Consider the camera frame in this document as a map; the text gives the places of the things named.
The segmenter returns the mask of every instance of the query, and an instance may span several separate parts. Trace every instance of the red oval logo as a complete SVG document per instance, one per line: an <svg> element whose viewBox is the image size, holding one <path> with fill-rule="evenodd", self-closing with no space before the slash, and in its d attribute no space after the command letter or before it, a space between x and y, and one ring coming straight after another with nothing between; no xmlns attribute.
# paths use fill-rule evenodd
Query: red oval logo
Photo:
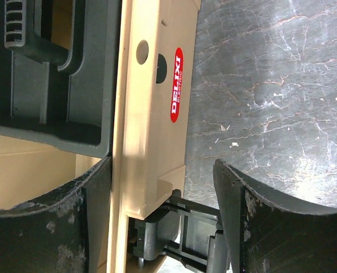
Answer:
<svg viewBox="0 0 337 273"><path fill-rule="evenodd" d="M182 73L184 70L184 54L181 48L176 49L174 56L172 99L170 102L170 120L175 123L180 113Z"/></svg>

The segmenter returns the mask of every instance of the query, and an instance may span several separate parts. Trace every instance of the ribbed grip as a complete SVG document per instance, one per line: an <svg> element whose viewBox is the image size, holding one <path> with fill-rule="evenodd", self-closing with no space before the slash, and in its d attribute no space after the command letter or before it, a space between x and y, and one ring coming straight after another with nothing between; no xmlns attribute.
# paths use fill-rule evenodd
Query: ribbed grip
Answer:
<svg viewBox="0 0 337 273"><path fill-rule="evenodd" d="M21 47L26 42L26 7L21 0L5 1L5 45Z"/></svg>

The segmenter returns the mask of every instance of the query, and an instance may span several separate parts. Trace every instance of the black plastic clip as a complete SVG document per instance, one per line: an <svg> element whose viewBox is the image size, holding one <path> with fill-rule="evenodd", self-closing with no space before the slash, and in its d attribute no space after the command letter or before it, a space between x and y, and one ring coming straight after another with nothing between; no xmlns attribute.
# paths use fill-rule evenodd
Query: black plastic clip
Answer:
<svg viewBox="0 0 337 273"><path fill-rule="evenodd" d="M224 273L229 269L227 244L220 211L173 195L144 221L130 218L128 252L145 260L166 255L199 273ZM180 229L180 242L177 238Z"/></svg>

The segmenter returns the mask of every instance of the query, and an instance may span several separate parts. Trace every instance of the dark gray marble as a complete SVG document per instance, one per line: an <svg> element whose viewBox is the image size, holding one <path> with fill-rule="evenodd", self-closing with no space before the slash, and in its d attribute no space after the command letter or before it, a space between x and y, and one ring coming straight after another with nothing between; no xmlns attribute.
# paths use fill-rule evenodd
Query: dark gray marble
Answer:
<svg viewBox="0 0 337 273"><path fill-rule="evenodd" d="M218 157L337 208L337 0L202 1L186 198L217 207Z"/></svg>

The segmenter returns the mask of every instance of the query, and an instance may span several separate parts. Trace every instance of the beige plastic housing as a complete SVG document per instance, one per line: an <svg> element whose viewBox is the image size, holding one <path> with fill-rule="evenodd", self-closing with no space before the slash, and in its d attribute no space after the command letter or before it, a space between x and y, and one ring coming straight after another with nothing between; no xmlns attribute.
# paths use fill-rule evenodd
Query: beige plastic housing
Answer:
<svg viewBox="0 0 337 273"><path fill-rule="evenodd" d="M200 0L122 1L107 272L156 272L164 260L146 262L144 270L138 270L136 259L126 253L128 218L144 219L173 189L183 191L200 6ZM180 113L173 123L177 48L182 49L184 67ZM156 84L158 54L167 61L167 77L161 84Z"/></svg>

